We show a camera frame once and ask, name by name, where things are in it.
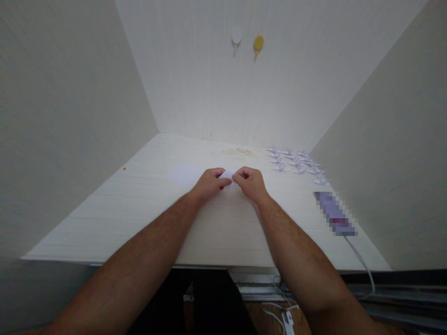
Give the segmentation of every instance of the white table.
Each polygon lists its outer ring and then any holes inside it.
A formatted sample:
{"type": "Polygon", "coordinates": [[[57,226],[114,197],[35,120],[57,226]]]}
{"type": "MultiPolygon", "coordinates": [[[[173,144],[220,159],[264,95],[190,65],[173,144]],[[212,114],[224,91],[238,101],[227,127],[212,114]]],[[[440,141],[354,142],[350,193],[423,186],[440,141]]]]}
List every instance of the white table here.
{"type": "MultiPolygon", "coordinates": [[[[348,243],[334,236],[313,191],[333,191],[312,183],[314,176],[273,170],[265,148],[158,134],[101,185],[77,209],[31,249],[23,259],[104,263],[123,243],[187,192],[168,178],[189,162],[200,169],[262,171],[267,190],[314,239],[338,270],[363,270],[348,243]]],[[[351,241],[372,270],[390,270],[361,227],[351,241]]],[[[274,266],[252,204],[235,185],[199,212],[178,265],[274,266]]]]}

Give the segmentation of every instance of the person's right hand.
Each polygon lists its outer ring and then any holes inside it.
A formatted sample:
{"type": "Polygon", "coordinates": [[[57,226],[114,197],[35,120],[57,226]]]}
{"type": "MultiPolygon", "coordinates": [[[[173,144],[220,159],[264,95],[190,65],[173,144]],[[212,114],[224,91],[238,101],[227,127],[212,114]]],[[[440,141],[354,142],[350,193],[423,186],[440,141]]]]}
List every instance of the person's right hand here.
{"type": "Polygon", "coordinates": [[[270,197],[265,189],[261,171],[242,167],[236,171],[232,178],[240,186],[245,196],[256,204],[270,197]]]}

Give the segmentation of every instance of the white cable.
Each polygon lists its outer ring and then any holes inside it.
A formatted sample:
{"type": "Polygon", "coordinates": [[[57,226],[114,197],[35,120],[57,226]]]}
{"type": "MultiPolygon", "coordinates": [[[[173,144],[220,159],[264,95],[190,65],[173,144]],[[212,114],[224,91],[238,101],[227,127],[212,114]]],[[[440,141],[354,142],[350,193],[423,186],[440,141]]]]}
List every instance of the white cable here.
{"type": "Polygon", "coordinates": [[[262,302],[262,303],[261,303],[261,308],[262,308],[262,310],[263,310],[265,313],[267,313],[268,315],[273,316],[273,317],[274,317],[274,318],[281,324],[281,327],[283,328],[283,335],[285,335],[285,328],[284,328],[284,324],[283,324],[283,322],[282,322],[280,319],[278,319],[278,317],[277,317],[276,315],[274,315],[272,312],[269,312],[268,310],[265,310],[264,305],[273,305],[273,306],[279,307],[279,308],[281,308],[281,309],[283,309],[283,308],[282,308],[281,306],[279,306],[279,305],[273,303],[273,302],[262,302]]]}
{"type": "Polygon", "coordinates": [[[369,297],[370,295],[374,295],[376,294],[376,286],[374,285],[374,280],[373,280],[373,275],[371,274],[371,271],[368,269],[368,266],[366,265],[365,261],[363,260],[362,256],[360,255],[360,253],[357,251],[357,249],[354,247],[354,245],[351,243],[351,241],[348,240],[348,238],[346,237],[346,235],[343,235],[345,237],[345,240],[349,243],[349,245],[351,246],[352,250],[354,251],[355,255],[358,257],[360,263],[362,263],[362,265],[365,267],[366,271],[368,272],[369,275],[369,279],[371,280],[371,292],[364,295],[363,297],[361,297],[359,300],[363,300],[366,299],[367,297],[369,297]]]}
{"type": "Polygon", "coordinates": [[[292,305],[290,303],[290,300],[285,296],[284,292],[278,286],[276,286],[276,284],[275,284],[275,278],[276,277],[280,277],[280,276],[276,275],[276,276],[273,277],[273,279],[270,279],[270,281],[273,284],[273,286],[276,287],[276,289],[281,292],[281,294],[284,297],[284,299],[286,299],[286,301],[289,303],[289,307],[284,308],[284,307],[281,307],[280,305],[275,304],[273,302],[262,302],[261,303],[261,308],[262,308],[262,310],[265,313],[267,313],[268,315],[273,316],[281,324],[281,327],[283,328],[283,335],[285,335],[285,328],[284,328],[283,322],[276,315],[274,315],[272,312],[269,312],[269,311],[265,310],[264,305],[272,305],[272,306],[278,307],[278,308],[281,309],[281,311],[289,311],[289,310],[294,309],[294,308],[299,308],[299,306],[298,305],[292,305]]]}
{"type": "Polygon", "coordinates": [[[273,277],[273,279],[270,279],[271,283],[273,284],[274,287],[276,287],[276,289],[283,295],[284,299],[286,299],[286,301],[289,303],[289,306],[292,307],[292,304],[290,303],[290,300],[285,296],[284,292],[282,291],[282,289],[280,289],[278,286],[276,286],[275,284],[275,278],[276,277],[280,277],[279,275],[276,275],[273,277]]]}

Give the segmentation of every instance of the hand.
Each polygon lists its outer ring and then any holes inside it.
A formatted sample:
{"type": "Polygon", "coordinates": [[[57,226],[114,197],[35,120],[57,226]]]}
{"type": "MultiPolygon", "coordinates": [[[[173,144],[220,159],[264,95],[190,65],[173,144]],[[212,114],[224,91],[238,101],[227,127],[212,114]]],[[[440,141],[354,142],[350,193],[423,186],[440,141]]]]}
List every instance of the hand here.
{"type": "Polygon", "coordinates": [[[221,178],[220,175],[225,172],[224,168],[214,168],[205,170],[203,175],[197,181],[189,194],[200,204],[206,203],[211,197],[215,196],[219,190],[231,184],[231,179],[221,178]]]}
{"type": "Polygon", "coordinates": [[[256,204],[270,197],[265,189],[261,171],[242,167],[236,171],[232,178],[240,186],[245,196],[256,204]]]}

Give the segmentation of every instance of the wall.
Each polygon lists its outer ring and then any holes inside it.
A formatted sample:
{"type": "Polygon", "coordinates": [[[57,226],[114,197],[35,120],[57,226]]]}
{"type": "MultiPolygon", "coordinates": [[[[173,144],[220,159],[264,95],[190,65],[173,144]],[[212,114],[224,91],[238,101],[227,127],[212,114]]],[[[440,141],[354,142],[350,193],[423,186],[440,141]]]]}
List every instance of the wall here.
{"type": "Polygon", "coordinates": [[[312,150],[426,0],[116,3],[162,133],[312,150]]]}
{"type": "Polygon", "coordinates": [[[447,268],[446,60],[431,1],[312,151],[394,270],[447,268]]]}
{"type": "Polygon", "coordinates": [[[0,61],[0,324],[7,332],[51,320],[91,274],[15,260],[157,128],[112,1],[0,2],[0,61]]]}

